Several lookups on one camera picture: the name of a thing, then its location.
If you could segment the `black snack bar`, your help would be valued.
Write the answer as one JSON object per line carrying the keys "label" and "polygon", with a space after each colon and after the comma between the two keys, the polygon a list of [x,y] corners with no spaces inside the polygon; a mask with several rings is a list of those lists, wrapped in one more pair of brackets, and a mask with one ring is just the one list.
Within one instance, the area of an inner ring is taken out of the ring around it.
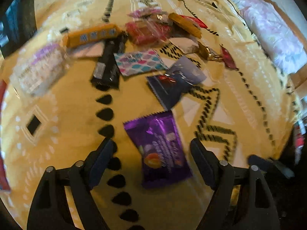
{"label": "black snack bar", "polygon": [[115,60],[116,53],[125,52],[127,35],[120,34],[114,39],[105,41],[102,56],[98,58],[91,77],[91,84],[98,90],[107,91],[110,88],[119,88],[120,71]]}

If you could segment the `red snack packet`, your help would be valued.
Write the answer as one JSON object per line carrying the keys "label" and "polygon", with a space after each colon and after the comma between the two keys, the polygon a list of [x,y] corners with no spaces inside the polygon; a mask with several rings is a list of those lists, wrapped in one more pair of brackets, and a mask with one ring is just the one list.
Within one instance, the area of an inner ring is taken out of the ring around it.
{"label": "red snack packet", "polygon": [[220,49],[221,49],[221,56],[225,66],[228,69],[236,70],[237,66],[234,62],[233,57],[230,55],[229,51],[223,45],[220,46]]}

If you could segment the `silver gold foil snack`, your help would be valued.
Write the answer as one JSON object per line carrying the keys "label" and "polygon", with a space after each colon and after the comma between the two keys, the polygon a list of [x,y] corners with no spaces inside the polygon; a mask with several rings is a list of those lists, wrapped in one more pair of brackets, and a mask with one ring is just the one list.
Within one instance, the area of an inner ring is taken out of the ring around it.
{"label": "silver gold foil snack", "polygon": [[207,61],[222,62],[222,55],[216,54],[211,48],[198,41],[198,55]]}

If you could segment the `thin red snack bar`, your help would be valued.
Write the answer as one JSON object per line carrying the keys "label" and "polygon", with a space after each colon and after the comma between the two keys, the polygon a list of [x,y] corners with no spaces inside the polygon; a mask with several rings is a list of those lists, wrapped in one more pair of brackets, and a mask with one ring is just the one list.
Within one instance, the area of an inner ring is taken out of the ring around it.
{"label": "thin red snack bar", "polygon": [[181,15],[181,17],[183,17],[185,19],[189,19],[190,21],[192,21],[195,25],[197,25],[200,28],[203,28],[203,29],[208,28],[208,26],[198,18],[190,17],[190,16],[184,16],[184,15]]}

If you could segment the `pink floral quilt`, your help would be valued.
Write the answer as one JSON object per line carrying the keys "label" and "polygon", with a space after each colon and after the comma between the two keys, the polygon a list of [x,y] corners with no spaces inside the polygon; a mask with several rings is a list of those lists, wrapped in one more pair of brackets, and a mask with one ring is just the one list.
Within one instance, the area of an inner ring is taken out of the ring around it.
{"label": "pink floral quilt", "polygon": [[263,0],[230,1],[277,67],[286,74],[295,74],[306,64],[303,44],[272,4]]}

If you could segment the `navy blue snack packet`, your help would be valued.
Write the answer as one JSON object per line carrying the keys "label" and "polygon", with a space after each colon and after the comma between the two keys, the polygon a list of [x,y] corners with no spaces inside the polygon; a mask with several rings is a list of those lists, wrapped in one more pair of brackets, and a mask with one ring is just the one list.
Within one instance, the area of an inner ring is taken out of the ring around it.
{"label": "navy blue snack packet", "polygon": [[183,94],[206,78],[202,70],[183,56],[164,74],[147,76],[146,80],[159,103],[168,111],[180,101]]}

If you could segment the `tall black product box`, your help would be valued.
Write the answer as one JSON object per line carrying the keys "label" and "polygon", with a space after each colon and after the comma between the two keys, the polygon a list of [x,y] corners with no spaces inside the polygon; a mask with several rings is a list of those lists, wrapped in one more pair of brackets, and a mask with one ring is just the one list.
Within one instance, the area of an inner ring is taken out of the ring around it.
{"label": "tall black product box", "polygon": [[1,53],[7,58],[36,33],[34,0],[4,0],[1,4]]}

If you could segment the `red clear wrapped snack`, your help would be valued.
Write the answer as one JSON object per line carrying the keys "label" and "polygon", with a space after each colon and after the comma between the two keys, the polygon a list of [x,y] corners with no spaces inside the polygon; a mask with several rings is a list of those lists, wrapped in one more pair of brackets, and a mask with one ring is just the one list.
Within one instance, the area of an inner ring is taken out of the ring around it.
{"label": "red clear wrapped snack", "polygon": [[129,40],[136,46],[165,42],[171,35],[172,27],[153,21],[131,21],[125,24]]}

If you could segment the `orange red box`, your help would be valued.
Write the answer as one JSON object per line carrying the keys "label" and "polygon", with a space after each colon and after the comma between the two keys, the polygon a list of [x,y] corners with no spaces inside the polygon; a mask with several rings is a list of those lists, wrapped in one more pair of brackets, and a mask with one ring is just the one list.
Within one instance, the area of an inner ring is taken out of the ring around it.
{"label": "orange red box", "polygon": [[[1,106],[3,104],[4,94],[6,91],[7,84],[1,80]],[[0,160],[0,169],[1,169],[1,191],[10,192],[11,188],[9,186],[9,182],[6,177],[6,170],[4,166],[4,154],[1,154],[1,160]]]}

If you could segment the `yellow patterned bed blanket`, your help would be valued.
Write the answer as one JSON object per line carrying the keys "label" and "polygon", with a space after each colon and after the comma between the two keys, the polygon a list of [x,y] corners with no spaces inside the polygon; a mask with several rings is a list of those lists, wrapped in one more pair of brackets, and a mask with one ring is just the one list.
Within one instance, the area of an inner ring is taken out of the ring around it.
{"label": "yellow patterned bed blanket", "polygon": [[[91,191],[111,229],[195,229],[212,196],[190,154],[198,138],[217,158],[245,167],[251,154],[281,155],[301,103],[291,80],[275,67],[227,0],[34,0],[38,32],[1,63],[7,82],[1,111],[1,157],[10,185],[1,200],[17,225],[27,227],[30,207],[43,172],[83,160],[103,141],[111,125],[120,168],[106,170]],[[235,69],[187,58],[206,76],[172,109],[192,176],[161,188],[144,188],[142,156],[124,123],[163,111],[147,74],[120,77],[118,89],[97,89],[90,80],[95,58],[69,58],[69,66],[41,97],[28,97],[10,81],[14,68],[35,51],[62,39],[60,31],[106,24],[122,29],[129,13],[144,7],[194,16],[206,24],[200,42],[215,53],[226,49]]]}

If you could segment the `long orange snack bar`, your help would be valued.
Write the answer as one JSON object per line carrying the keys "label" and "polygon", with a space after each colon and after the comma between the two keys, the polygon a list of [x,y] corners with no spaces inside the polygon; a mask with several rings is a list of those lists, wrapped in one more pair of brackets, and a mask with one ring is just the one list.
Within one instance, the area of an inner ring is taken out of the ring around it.
{"label": "long orange snack bar", "polygon": [[104,39],[114,39],[121,33],[122,30],[116,24],[99,24],[82,30],[69,32],[62,37],[61,43],[62,46],[66,48],[75,48]]}

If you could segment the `rice cake clear bag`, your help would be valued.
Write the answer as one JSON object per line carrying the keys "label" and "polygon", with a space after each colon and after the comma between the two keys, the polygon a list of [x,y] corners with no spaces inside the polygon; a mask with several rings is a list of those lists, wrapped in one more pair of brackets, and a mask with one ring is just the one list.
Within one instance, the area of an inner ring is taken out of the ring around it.
{"label": "rice cake clear bag", "polygon": [[27,97],[43,96],[69,68],[63,47],[49,43],[30,57],[21,59],[12,70],[10,82]]}

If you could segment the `teal pink patterned packet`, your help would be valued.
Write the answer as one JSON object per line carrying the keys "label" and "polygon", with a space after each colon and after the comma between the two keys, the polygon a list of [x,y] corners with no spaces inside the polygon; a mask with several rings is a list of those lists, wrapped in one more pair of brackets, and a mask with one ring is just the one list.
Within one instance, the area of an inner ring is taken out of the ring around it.
{"label": "teal pink patterned packet", "polygon": [[168,69],[154,49],[131,53],[115,53],[114,57],[120,73],[125,77]]}

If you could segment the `purple snack packet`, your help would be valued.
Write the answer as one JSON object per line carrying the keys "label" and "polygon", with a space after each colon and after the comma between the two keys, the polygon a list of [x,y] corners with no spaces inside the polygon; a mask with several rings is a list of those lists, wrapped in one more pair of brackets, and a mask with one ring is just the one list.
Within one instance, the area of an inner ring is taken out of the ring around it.
{"label": "purple snack packet", "polygon": [[159,188],[192,176],[171,110],[123,123],[142,156],[142,186]]}

